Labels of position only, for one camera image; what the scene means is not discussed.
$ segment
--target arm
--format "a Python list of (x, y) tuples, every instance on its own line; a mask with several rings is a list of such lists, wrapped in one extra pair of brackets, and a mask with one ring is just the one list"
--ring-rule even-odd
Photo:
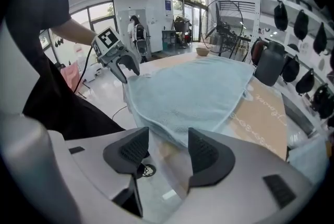
[(96, 36), (93, 31), (80, 25), (73, 19), (66, 21), (60, 26), (53, 27), (51, 30), (61, 38), (85, 45), (90, 45)]

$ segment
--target towel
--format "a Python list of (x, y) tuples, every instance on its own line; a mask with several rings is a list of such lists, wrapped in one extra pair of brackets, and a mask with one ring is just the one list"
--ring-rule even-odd
[[(78, 62), (74, 62), (71, 65), (62, 68), (61, 74), (63, 78), (65, 79), (67, 85), (69, 88), (74, 91), (79, 80), (80, 80), (80, 72), (78, 67)], [(80, 82), (80, 85), (78, 86), (77, 92), (79, 91), (80, 87), (82, 86), (82, 82)]]
[(222, 130), (253, 75), (249, 64), (205, 57), (128, 78), (126, 100), (138, 127), (188, 147), (188, 128)]

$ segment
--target sign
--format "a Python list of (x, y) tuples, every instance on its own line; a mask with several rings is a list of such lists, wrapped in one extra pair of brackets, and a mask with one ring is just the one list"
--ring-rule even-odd
[(165, 1), (165, 9), (166, 10), (172, 10), (172, 4), (170, 1)]

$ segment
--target table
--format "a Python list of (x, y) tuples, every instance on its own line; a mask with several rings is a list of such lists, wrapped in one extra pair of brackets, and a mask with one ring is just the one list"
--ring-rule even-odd
[[(140, 65), (140, 73), (152, 73), (155, 70), (197, 58), (202, 57), (196, 53), (186, 53), (143, 63)], [(124, 70), (124, 74), (126, 76), (134, 75), (132, 71), (127, 69)], [(120, 108), (126, 106), (122, 83), (110, 71), (105, 70), (103, 75), (88, 83), (87, 86), (90, 89), (84, 86), (80, 89), (80, 93), (110, 118)], [(125, 129), (137, 127), (127, 108), (117, 113), (114, 120)], [(285, 160), (287, 154), (287, 117), (281, 93), (253, 78), (248, 84), (246, 97), (240, 100), (228, 120), (227, 127), (221, 132), (263, 145)], [(157, 134), (150, 133), (149, 152), (157, 163), (157, 168), (164, 171), (171, 187), (181, 198), (185, 198), (188, 179), (192, 175), (191, 160), (187, 149), (179, 149)]]

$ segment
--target floor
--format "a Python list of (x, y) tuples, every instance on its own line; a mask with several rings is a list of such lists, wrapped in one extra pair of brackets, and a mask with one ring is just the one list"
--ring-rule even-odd
[[(157, 167), (151, 157), (143, 161), (143, 164), (148, 163)], [(150, 178), (142, 177), (137, 184), (144, 220), (164, 223), (182, 203), (181, 198), (169, 186), (159, 170)]]

